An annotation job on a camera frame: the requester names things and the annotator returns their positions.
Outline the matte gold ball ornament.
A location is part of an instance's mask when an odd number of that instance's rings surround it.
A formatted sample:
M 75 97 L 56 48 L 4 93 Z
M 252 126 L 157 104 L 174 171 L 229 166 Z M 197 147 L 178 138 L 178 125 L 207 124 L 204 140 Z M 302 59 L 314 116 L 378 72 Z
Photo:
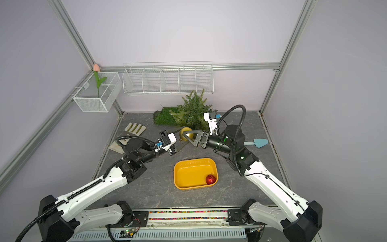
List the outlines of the matte gold ball ornament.
M 193 139 L 193 133 L 191 133 L 192 129 L 189 127 L 184 127 L 180 130 L 179 136 L 181 142 L 187 142 Z

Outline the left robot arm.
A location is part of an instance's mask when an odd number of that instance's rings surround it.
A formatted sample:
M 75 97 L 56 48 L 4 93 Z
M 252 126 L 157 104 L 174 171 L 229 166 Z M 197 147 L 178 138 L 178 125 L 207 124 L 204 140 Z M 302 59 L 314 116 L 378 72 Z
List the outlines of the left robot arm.
M 129 225 L 135 220 L 127 202 L 119 201 L 106 208 L 89 210 L 88 206 L 105 195 L 139 178 L 145 171 L 145 163 L 151 162 L 164 153 L 176 154 L 187 143 L 181 136 L 181 145 L 174 133 L 161 132 L 157 141 L 139 136 L 124 135 L 115 143 L 124 151 L 124 156 L 111 164 L 103 175 L 77 190 L 55 198 L 49 195 L 40 201 L 38 216 L 17 236 L 20 242 L 26 234 L 38 225 L 42 241 L 67 242 L 77 233 L 104 225 Z

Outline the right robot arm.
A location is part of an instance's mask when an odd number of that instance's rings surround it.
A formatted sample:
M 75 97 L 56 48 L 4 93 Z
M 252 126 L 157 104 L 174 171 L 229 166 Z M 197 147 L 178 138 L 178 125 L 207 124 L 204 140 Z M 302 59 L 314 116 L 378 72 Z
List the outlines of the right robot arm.
M 219 132 L 218 124 L 233 110 L 241 109 L 237 125 L 229 125 Z M 241 218 L 245 224 L 264 223 L 281 231 L 290 242 L 312 242 L 322 227 L 322 206 L 317 201 L 307 201 L 277 179 L 244 144 L 242 125 L 246 108 L 239 104 L 224 115 L 204 114 L 209 131 L 183 131 L 181 135 L 195 147 L 211 148 L 228 154 L 227 162 L 241 177 L 260 188 L 276 205 L 271 208 L 249 199 L 241 206 Z

